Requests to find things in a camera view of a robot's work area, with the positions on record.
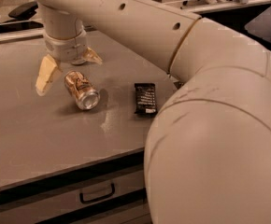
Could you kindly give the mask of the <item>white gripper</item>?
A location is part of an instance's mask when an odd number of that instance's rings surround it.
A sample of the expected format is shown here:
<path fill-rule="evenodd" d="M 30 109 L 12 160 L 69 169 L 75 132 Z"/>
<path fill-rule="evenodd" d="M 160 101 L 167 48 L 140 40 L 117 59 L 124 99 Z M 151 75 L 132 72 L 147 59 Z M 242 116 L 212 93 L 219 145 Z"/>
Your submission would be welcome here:
<path fill-rule="evenodd" d="M 103 60 L 91 48 L 87 48 L 86 32 L 61 40 L 44 34 L 48 55 L 44 56 L 36 80 L 36 92 L 44 96 L 61 76 L 60 62 L 82 65 L 85 62 L 102 64 Z"/>

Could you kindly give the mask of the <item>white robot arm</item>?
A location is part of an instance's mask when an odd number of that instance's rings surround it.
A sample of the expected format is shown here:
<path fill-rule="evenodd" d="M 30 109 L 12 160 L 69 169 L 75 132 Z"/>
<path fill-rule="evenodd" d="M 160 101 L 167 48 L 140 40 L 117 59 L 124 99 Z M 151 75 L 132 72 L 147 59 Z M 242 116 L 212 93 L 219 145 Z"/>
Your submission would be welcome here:
<path fill-rule="evenodd" d="M 36 0 L 88 22 L 181 82 L 150 127 L 153 224 L 271 224 L 271 52 L 151 0 Z"/>

